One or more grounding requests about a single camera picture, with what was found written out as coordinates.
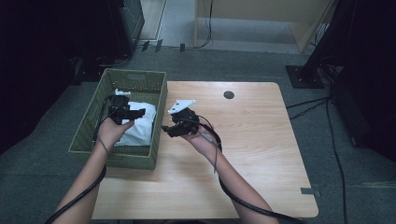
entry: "person's hand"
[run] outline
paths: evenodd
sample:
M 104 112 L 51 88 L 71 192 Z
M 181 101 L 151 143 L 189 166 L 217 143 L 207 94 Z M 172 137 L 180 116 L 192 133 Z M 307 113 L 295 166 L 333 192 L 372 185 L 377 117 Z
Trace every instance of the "person's hand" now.
M 212 139 L 212 143 L 203 137 L 203 134 Z M 217 148 L 215 146 L 216 139 L 213 137 L 204 127 L 199 126 L 198 132 L 196 134 L 185 134 L 181 136 L 186 141 L 188 141 L 192 146 L 203 156 L 211 161 L 216 155 Z
M 116 144 L 122 138 L 124 133 L 132 126 L 134 126 L 134 120 L 131 120 L 122 125 L 118 125 L 113 121 L 113 119 L 106 118 L 102 121 L 99 127 L 99 139 L 96 142 L 99 142 L 100 144 L 100 141 L 102 141 L 103 144 L 106 146 L 106 149 L 109 150 L 108 152 L 110 153 L 114 144 Z

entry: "forearm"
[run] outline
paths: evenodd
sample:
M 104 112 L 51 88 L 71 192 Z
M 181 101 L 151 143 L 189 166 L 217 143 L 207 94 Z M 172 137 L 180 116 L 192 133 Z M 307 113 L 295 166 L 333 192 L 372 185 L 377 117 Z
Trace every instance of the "forearm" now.
M 247 203 L 272 211 L 264 198 L 236 172 L 218 149 L 217 158 L 215 152 L 210 153 L 210 155 L 207 155 L 206 157 L 212 165 L 215 165 L 216 163 L 216 170 L 219 174 L 219 178 L 233 195 Z M 234 201 L 233 206 L 244 223 L 278 223 L 275 218 L 261 215 Z
M 98 178 L 103 171 L 106 158 L 107 154 L 103 146 L 100 143 L 97 144 L 75 182 L 58 205 L 57 210 L 75 199 Z M 98 191 L 99 186 L 96 186 L 89 194 L 58 217 L 54 223 L 89 223 L 92 218 Z

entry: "gray carpet floor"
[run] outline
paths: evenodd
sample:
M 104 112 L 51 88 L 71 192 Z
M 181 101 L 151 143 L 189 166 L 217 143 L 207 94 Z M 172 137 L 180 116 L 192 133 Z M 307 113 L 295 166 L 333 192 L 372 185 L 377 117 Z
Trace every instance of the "gray carpet floor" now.
M 303 65 L 308 57 L 206 49 L 154 52 L 149 48 L 138 49 L 131 61 L 118 68 L 166 72 L 169 80 L 276 82 L 285 105 L 293 105 L 329 95 L 329 88 L 296 90 L 291 86 L 285 65 Z M 0 156 L 0 223 L 43 223 L 51 215 L 82 167 L 67 149 L 96 86 L 94 82 L 70 86 L 35 131 Z M 290 117 L 309 106 L 289 109 Z M 353 147 L 336 105 L 329 104 L 329 115 L 346 180 L 348 223 L 396 223 L 396 164 L 369 148 Z M 291 125 L 318 194 L 319 214 L 307 218 L 307 223 L 344 223 L 343 188 L 326 105 L 293 119 Z

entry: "plastic crate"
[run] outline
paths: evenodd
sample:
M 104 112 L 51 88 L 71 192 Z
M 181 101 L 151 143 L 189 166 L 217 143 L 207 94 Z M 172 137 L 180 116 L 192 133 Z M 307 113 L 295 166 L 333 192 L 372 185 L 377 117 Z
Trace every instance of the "plastic crate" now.
M 106 69 L 79 124 L 69 153 L 82 162 L 90 157 L 93 149 L 93 132 L 103 101 L 109 94 L 114 94 L 115 89 L 130 91 L 132 93 L 128 96 L 130 101 L 155 105 L 157 113 L 152 125 L 150 146 L 114 147 L 106 165 L 109 167 L 154 170 L 167 95 L 166 74 L 162 72 Z

